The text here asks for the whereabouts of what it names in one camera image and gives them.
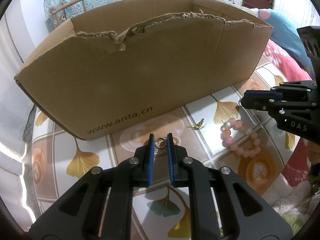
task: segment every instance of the brown cardboard box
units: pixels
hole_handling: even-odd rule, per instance
[[[214,0],[123,0],[64,22],[15,80],[59,126],[93,139],[249,78],[271,32]]]

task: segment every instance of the pink polka dot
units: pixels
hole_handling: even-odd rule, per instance
[[[259,15],[262,20],[266,20],[271,16],[271,12],[267,9],[261,9]]]

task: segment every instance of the pink beaded bracelet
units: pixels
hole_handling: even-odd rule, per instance
[[[238,144],[236,142],[233,142],[233,138],[230,136],[231,127],[233,128],[233,130],[240,129],[241,131],[245,132],[247,135],[250,136],[250,139],[253,141],[253,148],[251,150],[244,150],[242,147],[238,147]],[[236,155],[242,156],[244,158],[250,157],[253,159],[260,152],[260,140],[257,138],[257,133],[252,132],[252,129],[248,128],[247,125],[243,123],[241,120],[230,118],[221,126],[220,130],[222,132],[222,145],[224,147],[229,147],[231,151],[236,152]]]

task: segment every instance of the ring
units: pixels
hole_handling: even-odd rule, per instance
[[[163,149],[167,146],[167,139],[164,137],[159,137],[155,140],[155,147],[157,149]]]

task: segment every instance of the table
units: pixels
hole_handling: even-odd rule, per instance
[[[201,98],[166,114],[90,141],[76,140],[37,110],[33,131],[32,162],[36,195],[41,212],[49,208],[85,171],[93,166],[116,166],[145,144],[149,133],[155,138],[172,132],[178,145],[205,166],[228,166],[260,195],[283,170],[299,137],[279,130],[266,112],[245,110],[239,99],[248,89],[269,90],[287,80],[262,55],[250,79]],[[220,127],[230,117],[241,119],[258,134],[261,152],[254,158],[235,155],[222,146]],[[187,126],[204,118],[206,126]],[[242,131],[231,136],[245,149],[252,141]],[[132,239],[164,240],[190,238],[188,189],[169,186],[165,149],[156,149],[153,185],[134,191]]]

